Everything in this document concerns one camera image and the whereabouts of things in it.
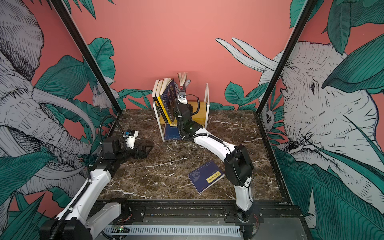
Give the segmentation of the purple portrait cover book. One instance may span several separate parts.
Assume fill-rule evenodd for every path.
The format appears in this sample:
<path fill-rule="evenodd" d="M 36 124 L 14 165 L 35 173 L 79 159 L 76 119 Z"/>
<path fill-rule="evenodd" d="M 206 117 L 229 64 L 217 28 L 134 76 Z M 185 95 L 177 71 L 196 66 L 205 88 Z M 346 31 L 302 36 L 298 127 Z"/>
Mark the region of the purple portrait cover book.
<path fill-rule="evenodd" d="M 171 81 L 168 83 L 168 86 L 166 90 L 163 93 L 163 96 L 166 99 L 167 106 L 171 113 L 171 119 L 172 122 L 175 120 L 175 114 L 174 114 L 174 100 L 176 99 L 176 86 L 174 79 L 171 79 Z"/>

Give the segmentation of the blue book yellow label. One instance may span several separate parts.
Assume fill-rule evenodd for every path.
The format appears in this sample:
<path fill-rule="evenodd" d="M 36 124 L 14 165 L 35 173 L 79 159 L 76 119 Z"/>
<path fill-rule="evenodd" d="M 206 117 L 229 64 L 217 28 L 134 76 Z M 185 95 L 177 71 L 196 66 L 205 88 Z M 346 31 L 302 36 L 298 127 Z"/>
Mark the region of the blue book yellow label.
<path fill-rule="evenodd" d="M 225 176 L 224 172 L 214 161 L 207 162 L 188 174 L 191 183 L 199 194 Z"/>
<path fill-rule="evenodd" d="M 164 139 L 168 140 L 181 140 L 182 137 L 179 134 L 177 126 L 165 125 Z"/>

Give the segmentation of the dark wolf eye book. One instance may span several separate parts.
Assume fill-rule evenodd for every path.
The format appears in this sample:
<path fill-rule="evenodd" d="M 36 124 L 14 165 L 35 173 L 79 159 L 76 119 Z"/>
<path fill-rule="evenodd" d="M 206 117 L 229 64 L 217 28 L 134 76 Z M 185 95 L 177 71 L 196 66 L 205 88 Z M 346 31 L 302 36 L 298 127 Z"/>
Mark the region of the dark wolf eye book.
<path fill-rule="evenodd" d="M 178 78 L 179 78 L 179 83 L 180 83 L 179 87 L 180 87 L 181 91 L 185 91 L 186 90 L 187 76 L 188 76 L 187 72 L 178 73 Z"/>

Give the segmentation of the yellow cartoon cover book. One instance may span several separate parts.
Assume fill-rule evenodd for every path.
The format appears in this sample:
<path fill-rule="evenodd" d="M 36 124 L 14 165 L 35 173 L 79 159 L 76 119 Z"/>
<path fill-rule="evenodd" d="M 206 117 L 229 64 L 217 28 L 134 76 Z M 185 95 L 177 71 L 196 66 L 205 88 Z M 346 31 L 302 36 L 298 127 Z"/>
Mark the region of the yellow cartoon cover book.
<path fill-rule="evenodd" d="M 172 119 L 171 119 L 171 113 L 170 113 L 170 110 L 167 106 L 167 103 L 166 103 L 166 99 L 165 97 L 163 96 L 163 93 L 164 91 L 166 90 L 167 86 L 168 86 L 168 83 L 171 81 L 170 78 L 165 78 L 163 80 L 160 80 L 162 81 L 162 83 L 160 84 L 160 89 L 157 90 L 157 95 L 158 95 L 158 98 L 159 98 L 159 101 L 163 107 L 163 110 L 165 112 L 165 114 L 167 115 L 167 119 L 169 121 L 168 124 L 171 124 L 172 123 Z"/>

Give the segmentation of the black book with gold title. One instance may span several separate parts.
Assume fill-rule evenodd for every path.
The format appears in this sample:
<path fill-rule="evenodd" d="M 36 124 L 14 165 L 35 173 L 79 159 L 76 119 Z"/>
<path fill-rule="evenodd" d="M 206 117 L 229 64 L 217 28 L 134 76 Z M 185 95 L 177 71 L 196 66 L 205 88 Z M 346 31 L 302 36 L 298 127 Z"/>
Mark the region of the black book with gold title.
<path fill-rule="evenodd" d="M 161 113 L 161 116 L 163 117 L 163 120 L 166 124 L 169 123 L 168 119 L 167 119 L 167 115 L 165 114 L 164 110 L 163 110 L 163 107 L 159 101 L 159 98 L 158 98 L 158 95 L 157 95 L 157 90 L 160 89 L 160 84 L 162 83 L 162 81 L 160 80 L 156 80 L 155 81 L 155 84 L 154 84 L 154 88 L 153 88 L 153 91 L 152 91 L 152 98 L 153 98 L 153 102 L 155 103 L 156 105 L 156 108 L 157 110 Z"/>

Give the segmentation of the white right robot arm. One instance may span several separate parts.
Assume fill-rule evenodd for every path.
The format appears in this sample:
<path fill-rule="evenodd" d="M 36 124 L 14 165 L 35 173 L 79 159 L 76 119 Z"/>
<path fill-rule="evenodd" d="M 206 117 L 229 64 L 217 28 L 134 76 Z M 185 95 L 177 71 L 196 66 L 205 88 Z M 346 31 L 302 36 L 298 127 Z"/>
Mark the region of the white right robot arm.
<path fill-rule="evenodd" d="M 195 122 L 187 104 L 174 100 L 174 114 L 180 136 L 185 141 L 193 141 L 215 154 L 225 165 L 225 177 L 235 187 L 238 218 L 247 222 L 252 214 L 253 198 L 251 179 L 254 165 L 244 145 L 235 146 L 211 134 Z"/>

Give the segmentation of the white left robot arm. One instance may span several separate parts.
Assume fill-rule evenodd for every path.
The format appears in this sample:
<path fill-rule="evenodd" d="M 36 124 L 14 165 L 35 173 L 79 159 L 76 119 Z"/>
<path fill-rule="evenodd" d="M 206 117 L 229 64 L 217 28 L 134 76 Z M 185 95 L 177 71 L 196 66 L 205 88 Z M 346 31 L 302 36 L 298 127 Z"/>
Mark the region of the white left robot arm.
<path fill-rule="evenodd" d="M 45 222 L 39 231 L 42 240 L 94 240 L 122 213 L 120 203 L 107 203 L 92 217 L 89 214 L 105 186 L 121 164 L 129 158 L 145 159 L 153 146 L 135 146 L 134 136 L 104 139 L 102 151 L 89 176 L 71 202 L 54 220 Z"/>

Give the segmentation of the white wooden book rack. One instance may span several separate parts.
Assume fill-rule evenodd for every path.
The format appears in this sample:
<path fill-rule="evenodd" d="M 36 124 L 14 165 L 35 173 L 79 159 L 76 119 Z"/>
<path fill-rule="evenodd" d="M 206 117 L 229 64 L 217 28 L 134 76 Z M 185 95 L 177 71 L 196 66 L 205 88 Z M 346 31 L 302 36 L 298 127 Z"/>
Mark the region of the white wooden book rack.
<path fill-rule="evenodd" d="M 210 111 L 210 93 L 209 93 L 209 84 L 206 83 L 205 86 L 205 97 L 204 101 L 188 101 L 188 104 L 191 104 L 193 107 L 193 112 L 197 111 L 198 108 L 198 102 L 200 103 L 199 111 L 192 116 L 193 120 L 197 123 L 203 125 L 205 128 L 208 124 L 208 117 L 209 117 L 209 111 Z M 177 126 L 177 120 L 174 120 L 171 124 L 166 124 L 163 120 L 163 117 L 161 116 L 161 113 L 157 110 L 155 103 L 153 102 L 153 109 L 156 115 L 156 119 L 158 122 L 158 126 L 161 133 L 161 138 L 163 142 L 164 139 L 164 131 L 165 131 L 165 125 L 171 125 L 171 126 Z"/>

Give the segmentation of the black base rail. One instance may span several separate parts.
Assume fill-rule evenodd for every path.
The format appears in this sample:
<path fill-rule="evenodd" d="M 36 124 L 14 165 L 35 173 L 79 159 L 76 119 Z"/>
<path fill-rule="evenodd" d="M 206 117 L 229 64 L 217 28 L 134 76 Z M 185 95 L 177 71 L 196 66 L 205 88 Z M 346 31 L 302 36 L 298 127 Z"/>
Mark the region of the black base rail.
<path fill-rule="evenodd" d="M 239 223 L 237 206 L 234 200 L 130 200 L 110 199 L 97 200 L 91 209 L 90 216 L 96 214 L 107 203 L 122 205 L 122 214 L 128 210 L 133 215 L 129 223 L 142 223 L 144 218 L 224 218 L 229 223 Z M 282 201 L 254 200 L 252 212 L 259 220 L 266 218 L 298 218 L 304 220 L 304 215 L 298 206 Z"/>

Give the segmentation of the black corner frame post left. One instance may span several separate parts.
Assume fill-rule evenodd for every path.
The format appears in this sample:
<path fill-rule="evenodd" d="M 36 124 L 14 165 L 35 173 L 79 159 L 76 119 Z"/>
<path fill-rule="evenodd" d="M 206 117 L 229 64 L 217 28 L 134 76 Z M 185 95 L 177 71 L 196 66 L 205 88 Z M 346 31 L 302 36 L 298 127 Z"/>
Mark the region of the black corner frame post left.
<path fill-rule="evenodd" d="M 64 23 L 65 27 L 67 28 L 68 32 L 70 33 L 72 39 L 74 40 L 75 44 L 77 45 L 78 49 L 82 53 L 83 57 L 85 58 L 87 64 L 89 65 L 91 72 L 95 75 L 96 79 L 100 83 L 101 87 L 105 91 L 105 94 L 107 95 L 108 99 L 112 103 L 112 106 L 117 111 L 118 114 L 122 113 L 122 109 L 120 108 L 120 105 L 118 104 L 116 98 L 114 97 L 109 85 L 107 84 L 104 75 L 99 68 L 99 65 L 97 64 L 95 58 L 93 57 L 88 45 L 85 43 L 85 40 L 81 33 L 79 32 L 78 27 L 76 26 L 75 22 L 73 21 L 72 17 L 70 16 L 69 11 L 66 8 L 66 5 L 64 4 L 64 1 L 58 1 L 58 0 L 52 0 L 50 1 L 58 13 L 60 19 Z"/>

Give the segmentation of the black corner frame post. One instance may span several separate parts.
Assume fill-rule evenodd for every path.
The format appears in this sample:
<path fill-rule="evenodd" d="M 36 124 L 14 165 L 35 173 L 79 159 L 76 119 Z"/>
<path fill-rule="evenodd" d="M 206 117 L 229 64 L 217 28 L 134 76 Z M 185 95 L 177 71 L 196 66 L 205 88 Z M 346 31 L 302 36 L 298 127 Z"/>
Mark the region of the black corner frame post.
<path fill-rule="evenodd" d="M 281 59 L 278 63 L 278 66 L 277 68 L 274 70 L 274 74 L 272 76 L 272 79 L 266 89 L 266 92 L 262 98 L 262 101 L 256 111 L 256 116 L 260 116 L 261 113 L 262 113 L 262 110 L 264 109 L 266 103 L 267 103 L 267 100 L 269 98 L 269 96 L 271 95 L 272 91 L 273 91 L 273 88 L 274 86 L 276 85 L 277 81 L 279 80 L 288 60 L 289 60 L 289 57 L 291 56 L 291 53 L 292 51 L 294 50 L 295 48 L 295 45 L 301 35 L 301 33 L 303 32 L 303 29 L 305 27 L 305 25 L 307 24 L 307 21 L 313 11 L 313 9 L 315 8 L 317 4 L 317 1 L 315 0 L 309 0 L 309 1 L 306 1 L 303 9 L 302 9 L 302 12 L 300 14 L 300 17 L 296 23 L 296 26 L 294 27 L 293 29 L 293 32 L 291 34 L 291 37 L 283 51 L 283 54 L 281 56 Z"/>
<path fill-rule="evenodd" d="M 60 19 L 64 23 L 65 27 L 67 28 L 68 32 L 70 33 L 72 39 L 74 40 L 75 44 L 77 45 L 78 49 L 82 53 L 83 57 L 85 58 L 87 64 L 89 65 L 91 72 L 95 75 L 96 79 L 100 83 L 101 87 L 105 91 L 105 94 L 107 95 L 108 99 L 112 103 L 112 106 L 117 111 L 118 114 L 122 113 L 122 109 L 120 108 L 120 105 L 118 104 L 116 98 L 114 97 L 109 85 L 107 84 L 104 75 L 99 68 L 99 65 L 97 64 L 95 58 L 93 57 L 88 45 L 85 43 L 85 40 L 81 33 L 79 32 L 78 27 L 76 26 L 75 22 L 73 21 L 72 17 L 70 16 L 69 11 L 66 8 L 66 5 L 64 4 L 64 1 L 58 1 L 58 0 L 52 0 L 50 1 L 58 13 Z"/>

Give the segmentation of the black corner frame post right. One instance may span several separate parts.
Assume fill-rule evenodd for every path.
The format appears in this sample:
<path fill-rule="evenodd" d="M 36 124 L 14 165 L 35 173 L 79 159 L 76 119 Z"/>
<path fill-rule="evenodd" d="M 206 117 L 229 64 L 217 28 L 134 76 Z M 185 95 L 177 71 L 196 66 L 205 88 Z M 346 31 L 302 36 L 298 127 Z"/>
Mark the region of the black corner frame post right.
<path fill-rule="evenodd" d="M 294 27 L 293 29 L 293 32 L 291 34 L 291 37 L 283 51 L 283 54 L 281 56 L 281 59 L 278 63 L 278 66 L 277 68 L 274 70 L 274 74 L 272 76 L 272 79 L 266 89 L 266 92 L 262 98 L 262 101 L 256 111 L 256 116 L 260 116 L 261 113 L 262 113 L 262 110 L 264 109 L 266 103 L 267 103 L 267 100 L 269 98 L 269 96 L 271 95 L 272 91 L 273 91 L 273 88 L 274 86 L 276 85 L 277 81 L 279 80 L 288 60 L 289 60 L 289 57 L 291 56 L 291 53 L 292 51 L 294 50 L 295 48 L 295 45 L 301 35 L 301 33 L 303 32 L 303 29 L 305 27 L 305 25 L 307 24 L 307 21 L 313 11 L 313 9 L 315 8 L 317 4 L 317 1 L 315 0 L 309 0 L 309 1 L 306 1 L 303 9 L 302 9 L 302 12 L 300 14 L 300 17 L 296 23 L 296 26 Z"/>

